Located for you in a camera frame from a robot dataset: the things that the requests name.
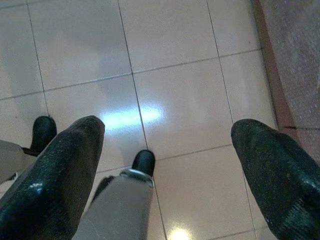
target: tile floor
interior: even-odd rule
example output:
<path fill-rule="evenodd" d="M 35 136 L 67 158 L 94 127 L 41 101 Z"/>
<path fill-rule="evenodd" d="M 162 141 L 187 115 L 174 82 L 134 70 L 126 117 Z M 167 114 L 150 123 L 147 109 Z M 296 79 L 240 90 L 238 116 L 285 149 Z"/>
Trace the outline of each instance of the tile floor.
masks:
<path fill-rule="evenodd" d="M 89 201 L 149 148 L 148 240 L 275 239 L 230 138 L 242 118 L 277 127 L 250 0 L 3 0 L 0 22 L 2 140 L 28 147 L 36 117 L 62 131 L 94 114 Z"/>

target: glossy black material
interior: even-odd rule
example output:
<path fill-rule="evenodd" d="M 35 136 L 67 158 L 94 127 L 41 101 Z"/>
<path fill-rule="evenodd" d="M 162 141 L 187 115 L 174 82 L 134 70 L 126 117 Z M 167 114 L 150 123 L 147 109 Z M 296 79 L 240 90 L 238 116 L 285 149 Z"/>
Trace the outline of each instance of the glossy black material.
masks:
<path fill-rule="evenodd" d="M 57 126 L 52 117 L 40 116 L 33 123 L 30 149 L 41 153 L 57 135 Z"/>
<path fill-rule="evenodd" d="M 132 169 L 139 170 L 150 177 L 154 175 L 155 155 L 150 150 L 141 150 L 134 158 Z"/>
<path fill-rule="evenodd" d="M 81 118 L 58 134 L 0 200 L 0 240 L 70 240 L 95 178 L 104 124 Z"/>
<path fill-rule="evenodd" d="M 281 240 L 320 239 L 320 168 L 289 136 L 252 119 L 237 121 L 232 143 L 256 202 Z"/>

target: foot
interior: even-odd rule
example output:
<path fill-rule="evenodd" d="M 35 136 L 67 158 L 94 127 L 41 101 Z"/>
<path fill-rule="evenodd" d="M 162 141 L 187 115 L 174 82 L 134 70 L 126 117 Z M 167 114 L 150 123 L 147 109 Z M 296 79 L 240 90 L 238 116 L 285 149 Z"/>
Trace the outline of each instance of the foot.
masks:
<path fill-rule="evenodd" d="M 152 177 L 154 175 L 155 161 L 155 155 L 152 151 L 142 150 L 135 156 L 132 169 L 139 170 Z"/>
<path fill-rule="evenodd" d="M 30 150 L 40 154 L 56 135 L 57 127 L 55 121 L 49 116 L 38 117 L 33 124 Z"/>

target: leg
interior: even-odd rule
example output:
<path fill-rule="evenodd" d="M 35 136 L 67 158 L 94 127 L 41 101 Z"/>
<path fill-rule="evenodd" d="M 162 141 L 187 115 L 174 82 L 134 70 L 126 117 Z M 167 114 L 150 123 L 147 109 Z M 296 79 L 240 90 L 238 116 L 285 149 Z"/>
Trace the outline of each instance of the leg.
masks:
<path fill-rule="evenodd" d="M 139 152 L 131 169 L 123 171 L 98 196 L 96 194 L 73 239 L 145 240 L 154 165 L 152 152 Z"/>

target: white floor tile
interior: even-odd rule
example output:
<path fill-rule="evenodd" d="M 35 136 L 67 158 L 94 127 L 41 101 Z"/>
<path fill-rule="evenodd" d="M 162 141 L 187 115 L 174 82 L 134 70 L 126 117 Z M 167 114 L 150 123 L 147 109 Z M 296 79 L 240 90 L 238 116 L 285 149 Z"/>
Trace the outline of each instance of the white floor tile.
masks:
<path fill-rule="evenodd" d="M 0 23 L 0 99 L 42 91 L 27 6 L 0 9 Z"/>
<path fill-rule="evenodd" d="M 233 120 L 251 118 L 276 128 L 261 51 L 222 57 L 221 65 Z"/>
<path fill-rule="evenodd" d="M 226 236 L 219 238 L 219 240 L 256 240 L 256 235 L 254 231 L 239 233 L 232 236 Z"/>
<path fill-rule="evenodd" d="M 159 160 L 154 178 L 168 239 L 207 240 L 253 229 L 232 146 Z"/>
<path fill-rule="evenodd" d="M 217 59 L 134 78 L 148 147 L 157 159 L 231 143 L 232 121 Z"/>
<path fill-rule="evenodd" d="M 217 57 L 206 1 L 120 0 L 134 72 Z"/>
<path fill-rule="evenodd" d="M 219 55 L 260 48 L 250 0 L 208 0 Z"/>
<path fill-rule="evenodd" d="M 122 76 L 46 92 L 58 131 L 95 115 L 105 124 L 98 171 L 131 165 L 146 148 L 132 76 Z"/>
<path fill-rule="evenodd" d="M 54 0 L 30 5 L 44 88 L 131 72 L 117 0 Z"/>
<path fill-rule="evenodd" d="M 47 116 L 45 96 L 42 93 L 0 100 L 1 140 L 30 147 L 34 121 Z"/>
<path fill-rule="evenodd" d="M 85 211 L 87 211 L 88 207 L 90 206 L 90 203 L 92 202 L 92 199 L 95 195 L 95 192 L 97 190 L 97 187 L 101 180 L 103 178 L 107 178 L 109 176 L 118 176 L 120 172 L 124 168 L 111 170 L 111 171 L 104 171 L 99 172 L 95 175 L 93 187 L 90 193 L 90 196 L 88 198 L 88 202 L 85 207 Z M 149 223 L 148 223 L 148 232 L 147 232 L 147 240 L 165 240 L 165 233 L 164 228 L 162 225 L 160 210 L 159 210 L 159 204 L 157 200 L 156 192 L 153 192 L 152 201 L 150 205 L 150 213 L 149 213 Z"/>
<path fill-rule="evenodd" d="M 255 231 L 256 240 L 277 240 L 275 235 L 270 231 L 269 228 L 260 228 Z"/>
<path fill-rule="evenodd" d="M 6 8 L 6 7 L 15 6 L 15 5 L 25 4 L 25 3 L 26 3 L 26 0 L 1 0 L 0 1 L 0 8 Z"/>
<path fill-rule="evenodd" d="M 252 192 L 250 190 L 250 187 L 248 185 L 247 180 L 246 180 L 245 184 L 246 184 L 246 189 L 248 192 L 248 198 L 249 198 L 254 228 L 255 229 L 265 228 L 268 226 L 268 224 L 260 211 L 260 208 L 256 202 L 254 195 L 252 194 Z"/>

